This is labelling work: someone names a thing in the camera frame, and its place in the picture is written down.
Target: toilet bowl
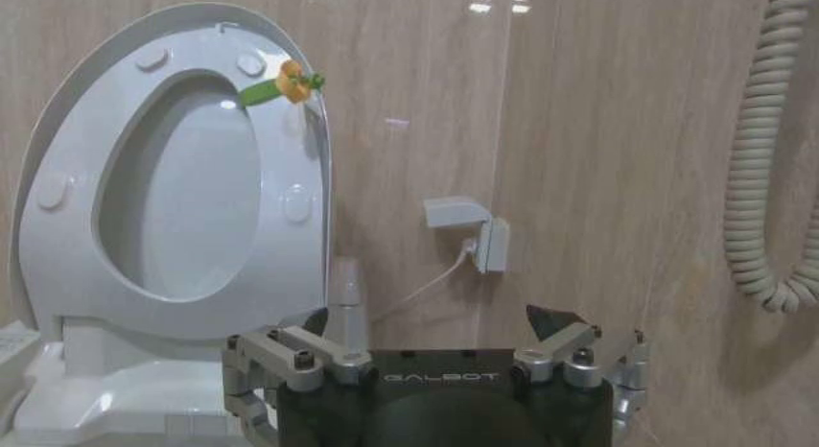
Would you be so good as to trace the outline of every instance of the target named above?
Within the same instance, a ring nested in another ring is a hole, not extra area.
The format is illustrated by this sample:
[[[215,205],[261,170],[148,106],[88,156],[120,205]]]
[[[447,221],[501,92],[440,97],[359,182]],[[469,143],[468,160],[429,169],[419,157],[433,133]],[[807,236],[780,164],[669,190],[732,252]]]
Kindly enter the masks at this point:
[[[328,303],[324,101],[243,107],[293,41],[235,6],[188,4],[120,31],[60,86],[16,200],[16,316],[44,351],[18,445],[241,445],[224,339]]]

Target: white cable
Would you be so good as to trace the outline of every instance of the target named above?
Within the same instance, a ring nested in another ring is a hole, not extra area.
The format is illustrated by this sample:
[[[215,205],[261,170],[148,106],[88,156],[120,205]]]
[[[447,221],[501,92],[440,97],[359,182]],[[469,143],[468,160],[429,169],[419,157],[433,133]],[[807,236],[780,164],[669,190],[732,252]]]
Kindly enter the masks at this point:
[[[460,267],[460,265],[463,265],[463,262],[465,262],[467,256],[475,253],[475,250],[476,250],[475,240],[467,239],[465,241],[463,241],[463,244],[460,246],[460,254],[457,255],[456,262],[452,264],[449,269],[445,270],[435,279],[427,282],[419,289],[416,289],[415,292],[412,292],[409,295],[401,298],[400,301],[397,301],[395,305],[387,308],[377,315],[372,315],[371,321],[377,322],[383,320],[387,316],[389,316],[392,313],[401,310],[407,306],[407,304],[409,304],[435,284],[443,281],[449,276],[449,274],[452,274],[456,271],[457,267]]]
[[[813,0],[771,0],[765,11],[731,153],[725,194],[725,257],[741,293],[768,311],[792,313],[819,298],[819,200],[813,202],[803,260],[776,281],[765,255],[765,212],[781,110]]]

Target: toilet lid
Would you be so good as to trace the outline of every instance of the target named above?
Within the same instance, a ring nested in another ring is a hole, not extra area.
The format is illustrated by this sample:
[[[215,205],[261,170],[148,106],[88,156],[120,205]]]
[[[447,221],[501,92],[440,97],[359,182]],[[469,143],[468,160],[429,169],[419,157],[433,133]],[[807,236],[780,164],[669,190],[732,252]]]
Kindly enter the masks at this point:
[[[331,149],[324,101],[241,107],[237,92],[309,65],[260,15],[156,12],[57,90],[16,199],[16,315],[209,340],[327,303]]]

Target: toilet seat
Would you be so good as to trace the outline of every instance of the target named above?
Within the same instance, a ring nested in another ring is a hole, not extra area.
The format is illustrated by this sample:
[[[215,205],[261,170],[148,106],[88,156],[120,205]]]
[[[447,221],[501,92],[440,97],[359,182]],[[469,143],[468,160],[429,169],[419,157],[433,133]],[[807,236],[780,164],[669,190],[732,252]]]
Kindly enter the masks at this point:
[[[325,304],[329,141],[317,94],[304,105],[279,98],[245,109],[259,163],[236,164],[259,167],[259,207],[255,227],[243,233],[249,240],[235,272],[217,273],[217,282],[183,297],[157,294],[121,272],[98,230],[117,154],[127,142],[139,140],[131,134],[157,100],[196,78],[228,84],[239,92],[273,78],[285,59],[309,68],[272,23],[241,8],[196,4],[141,19],[78,65],[34,130],[33,143],[49,130],[52,140],[28,189],[22,178],[26,196],[17,199],[24,207],[17,209],[18,266],[13,253],[12,271],[46,340],[61,338],[61,318],[97,318],[180,340],[220,339]],[[65,108],[57,105],[72,97],[73,106],[60,117],[54,113]],[[189,135],[181,135],[187,141],[211,135],[207,125],[196,124],[204,121],[188,126]],[[224,145],[217,148],[217,153],[231,151]],[[199,158],[180,153],[175,159]],[[165,235],[175,237],[180,221],[200,218],[203,212],[173,204],[173,197],[157,205],[175,205],[176,213],[169,219],[176,229],[157,223],[161,231],[153,239],[161,242]],[[207,228],[220,230],[219,225]]]

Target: power cord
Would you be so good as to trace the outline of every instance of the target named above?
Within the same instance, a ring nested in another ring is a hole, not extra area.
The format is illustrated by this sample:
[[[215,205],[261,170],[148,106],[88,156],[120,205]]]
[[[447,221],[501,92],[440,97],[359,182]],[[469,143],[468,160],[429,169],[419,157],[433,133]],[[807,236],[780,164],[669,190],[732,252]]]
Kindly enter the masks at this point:
[[[476,250],[477,250],[477,241],[473,238],[465,239],[463,243],[460,244],[460,254],[457,255],[455,264],[435,279],[432,279],[419,289],[416,289],[415,292],[412,292],[409,295],[401,298],[400,301],[397,301],[395,305],[388,307],[379,314],[373,315],[371,321],[379,322],[385,317],[391,316],[395,312],[401,310],[419,296],[421,296],[421,294],[432,286],[435,286],[440,281],[443,281],[456,271],[457,267],[460,267],[460,265],[463,265],[463,262],[465,262],[467,257],[471,254],[473,254]]]

